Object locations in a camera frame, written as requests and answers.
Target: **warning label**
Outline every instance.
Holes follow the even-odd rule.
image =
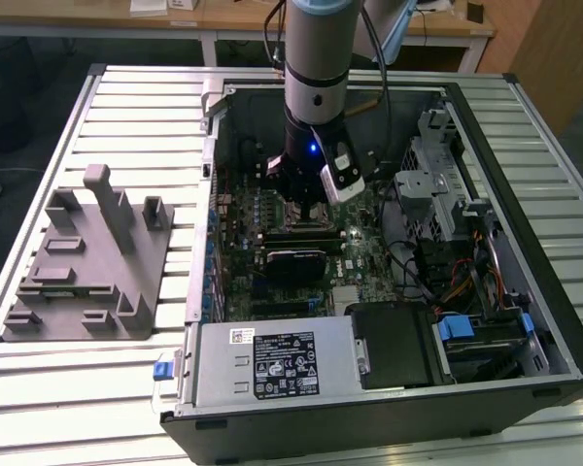
[[[320,393],[313,332],[255,335],[257,400]]]

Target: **slotted aluminum surface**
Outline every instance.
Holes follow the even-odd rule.
[[[73,187],[87,202],[84,168],[106,163],[113,170],[111,183],[125,187],[132,203],[155,194],[175,206],[156,331],[145,342],[0,343],[0,464],[191,464],[159,427],[150,400],[154,361],[184,336],[194,196],[205,140],[201,89],[208,77],[271,76],[254,69],[108,67],[103,77],[89,78],[90,95],[75,111],[62,153],[55,156],[62,158],[52,186]],[[357,72],[354,80],[379,77]],[[583,183],[518,87],[498,76],[393,74],[391,81],[459,82],[583,320]],[[483,194],[470,157],[466,161]],[[41,213],[31,226],[28,251],[39,247],[48,224]],[[17,278],[30,263],[28,253],[12,280],[1,277],[8,292],[0,311],[13,301]],[[161,387],[162,396],[172,394],[172,383]],[[429,458],[441,465],[583,464],[583,400],[547,409],[490,437],[268,464],[426,464]]]

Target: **cable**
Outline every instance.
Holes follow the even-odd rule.
[[[385,213],[385,204],[387,204],[387,197],[391,188],[395,189],[395,182],[393,180],[391,180],[387,185],[387,190],[385,191],[385,195],[382,198],[382,204],[380,205],[380,214],[378,214],[378,226],[380,228],[382,228],[382,217],[384,216]]]
[[[288,4],[285,2],[283,8],[279,10],[279,29],[276,37],[276,49],[281,50],[281,38],[283,36],[283,27],[285,26],[285,18],[288,14]]]
[[[421,13],[421,16],[424,19],[424,47],[428,44],[428,29],[426,28],[426,14],[423,10],[419,10],[419,7],[415,7],[417,12]]]
[[[415,285],[423,293],[424,297],[426,297],[431,303],[437,301],[436,296],[434,295],[434,293],[432,293],[428,289],[428,287],[424,285],[424,283],[421,281],[421,279],[419,277],[417,277],[417,275],[414,274],[412,270],[410,270],[408,267],[406,267],[406,265],[401,260],[399,260],[397,257],[395,257],[390,250],[387,250],[387,253],[391,257],[391,260],[395,264],[397,264],[397,267],[399,267],[401,270],[405,270],[408,273],[408,275],[410,276],[410,278],[415,282]]]
[[[265,45],[265,54],[268,56],[268,60],[272,64],[273,68],[276,68],[276,66],[274,63],[274,58],[272,57],[272,51],[270,50],[270,41],[268,40],[268,24],[270,24],[272,18],[283,7],[285,2],[286,0],[279,0],[279,3],[274,6],[272,11],[268,14],[268,16],[265,18],[265,21],[263,22],[263,44]]]
[[[378,159],[378,164],[386,158],[386,155],[389,153],[389,146],[391,145],[391,130],[392,130],[392,123],[393,123],[393,110],[391,108],[391,97],[389,95],[389,81],[387,76],[387,63],[385,61],[385,55],[382,51],[382,46],[380,45],[380,39],[378,39],[378,34],[376,33],[376,29],[373,27],[373,23],[371,22],[371,18],[369,17],[369,13],[362,7],[360,9],[360,15],[362,16],[362,21],[365,24],[367,29],[367,34],[369,35],[369,42],[371,42],[371,46],[373,47],[376,53],[376,60],[378,61],[378,68],[380,69],[380,75],[382,76],[382,92],[378,96],[375,101],[370,101],[364,104],[361,104],[349,112],[346,112],[346,117],[353,117],[354,115],[358,115],[366,110],[369,110],[378,104],[380,104],[383,100],[386,101],[387,106],[387,131],[385,132],[385,145],[384,145],[384,153],[382,157],[376,157]]]
[[[406,284],[406,271],[408,270],[408,264],[409,264],[411,261],[413,261],[413,260],[415,260],[415,258],[414,258],[414,257],[410,257],[410,258],[409,258],[409,259],[408,259],[406,262],[404,262],[404,275],[403,275],[403,280],[402,280],[402,281],[403,281],[403,283],[404,283],[404,287],[406,287],[406,286],[407,286],[407,284]]]
[[[458,266],[460,266],[461,264],[465,264],[466,262],[472,261],[473,259],[460,259],[456,261],[456,263],[454,264],[454,268],[451,271],[451,286],[456,284],[456,272],[458,272]]]

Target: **electronic components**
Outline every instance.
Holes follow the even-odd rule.
[[[359,289],[353,284],[334,286],[332,288],[332,304],[336,316],[343,316],[348,306],[359,301]]]
[[[298,285],[321,280],[326,271],[326,253],[321,250],[277,250],[267,254],[264,272],[272,282]]]

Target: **metal bracket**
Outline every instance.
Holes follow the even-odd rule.
[[[484,216],[493,209],[487,199],[473,199],[463,206],[463,216]]]
[[[359,365],[359,374],[364,376],[371,372],[371,365],[369,364],[369,351],[367,350],[367,343],[363,339],[356,339],[354,345],[355,353],[357,354],[357,364]]]
[[[203,82],[201,91],[201,110],[203,116],[210,118],[226,107],[224,100],[224,80],[221,78],[208,78]]]

